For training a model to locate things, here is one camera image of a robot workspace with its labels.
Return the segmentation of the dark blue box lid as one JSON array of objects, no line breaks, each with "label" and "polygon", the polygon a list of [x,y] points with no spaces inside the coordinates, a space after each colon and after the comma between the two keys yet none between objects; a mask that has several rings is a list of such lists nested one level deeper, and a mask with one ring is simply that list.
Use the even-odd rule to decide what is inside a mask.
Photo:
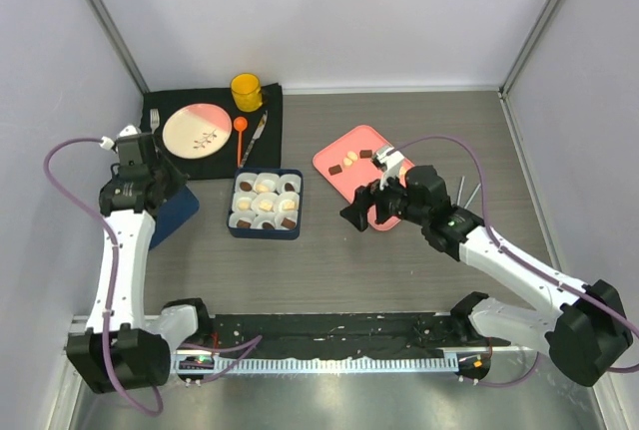
[{"label": "dark blue box lid", "polygon": [[155,220],[155,230],[152,235],[149,250],[159,246],[164,240],[175,233],[200,209],[200,202],[189,187],[180,189],[170,200],[159,209]]}]

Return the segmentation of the light blue plastic tongs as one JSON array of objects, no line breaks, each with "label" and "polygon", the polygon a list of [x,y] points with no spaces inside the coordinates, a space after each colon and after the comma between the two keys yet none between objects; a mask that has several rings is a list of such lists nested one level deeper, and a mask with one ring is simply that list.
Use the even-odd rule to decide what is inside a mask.
[{"label": "light blue plastic tongs", "polygon": [[454,203],[461,208],[468,209],[482,189],[482,183],[475,184],[469,192],[465,190],[465,184],[466,176],[461,176],[458,181]]}]

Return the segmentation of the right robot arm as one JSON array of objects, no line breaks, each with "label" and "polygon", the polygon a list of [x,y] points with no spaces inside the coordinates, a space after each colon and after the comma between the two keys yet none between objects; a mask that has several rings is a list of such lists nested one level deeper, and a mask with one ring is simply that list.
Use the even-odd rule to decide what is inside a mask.
[{"label": "right robot arm", "polygon": [[340,215],[357,230],[368,211],[419,226],[428,244],[499,281],[526,302],[520,308],[473,292],[452,309],[450,330],[464,345],[493,337],[550,358],[573,382],[593,386],[633,343],[618,290],[599,279],[587,284],[512,246],[480,216],[451,202],[434,167],[417,166],[405,178],[357,188]]}]

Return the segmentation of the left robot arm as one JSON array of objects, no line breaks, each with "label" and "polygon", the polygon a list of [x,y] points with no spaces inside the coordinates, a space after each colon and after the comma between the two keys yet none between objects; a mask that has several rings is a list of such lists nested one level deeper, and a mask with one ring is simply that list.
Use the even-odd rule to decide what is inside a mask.
[{"label": "left robot arm", "polygon": [[100,144],[117,155],[99,206],[90,211],[104,230],[100,277],[85,329],[69,336],[66,354],[96,394],[159,387],[180,344],[200,349],[213,335],[198,297],[166,303],[153,322],[144,312],[150,250],[191,219],[200,203],[153,134],[131,126]]}]

